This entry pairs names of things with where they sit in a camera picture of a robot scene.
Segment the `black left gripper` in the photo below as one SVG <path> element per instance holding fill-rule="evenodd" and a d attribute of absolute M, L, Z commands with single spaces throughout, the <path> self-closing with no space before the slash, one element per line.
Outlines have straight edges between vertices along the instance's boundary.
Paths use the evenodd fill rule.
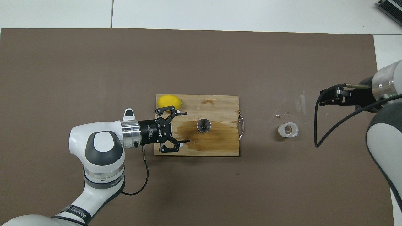
<path fill-rule="evenodd" d="M 187 115 L 187 112 L 181 112 L 175 106 L 157 108 L 155 110 L 156 119 L 139 121 L 141 145 L 150 143 L 161 143 L 160 153 L 177 153 L 190 140 L 178 141 L 171 143 L 172 126 L 171 121 L 176 116 Z"/>

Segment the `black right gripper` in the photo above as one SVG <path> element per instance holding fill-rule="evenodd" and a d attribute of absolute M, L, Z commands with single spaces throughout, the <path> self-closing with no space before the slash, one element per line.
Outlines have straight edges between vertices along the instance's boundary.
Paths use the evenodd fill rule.
<path fill-rule="evenodd" d="M 320 107 L 349 103 L 355 106 L 354 111 L 358 111 L 375 102 L 371 89 L 345 90 L 335 85 L 320 91 Z"/>

